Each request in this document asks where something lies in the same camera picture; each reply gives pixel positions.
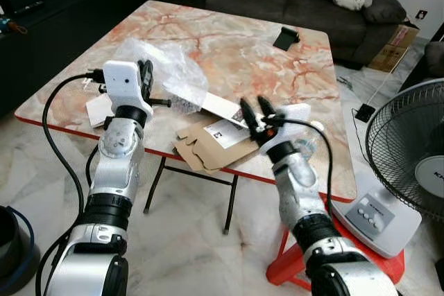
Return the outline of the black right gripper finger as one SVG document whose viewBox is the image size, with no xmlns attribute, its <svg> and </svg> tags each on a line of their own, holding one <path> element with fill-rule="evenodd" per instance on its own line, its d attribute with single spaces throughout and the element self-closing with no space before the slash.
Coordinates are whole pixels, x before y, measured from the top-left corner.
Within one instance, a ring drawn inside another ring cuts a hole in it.
<svg viewBox="0 0 444 296">
<path fill-rule="evenodd" d="M 270 100 L 265 96 L 258 96 L 257 102 L 263 113 L 262 122 L 266 125 L 278 125 L 279 119 L 277 118 L 277 112 Z"/>
<path fill-rule="evenodd" d="M 241 114 L 244 119 L 245 125 L 250 130 L 259 130 L 260 118 L 257 118 L 257 113 L 254 112 L 253 107 L 250 105 L 246 98 L 240 99 Z"/>
</svg>

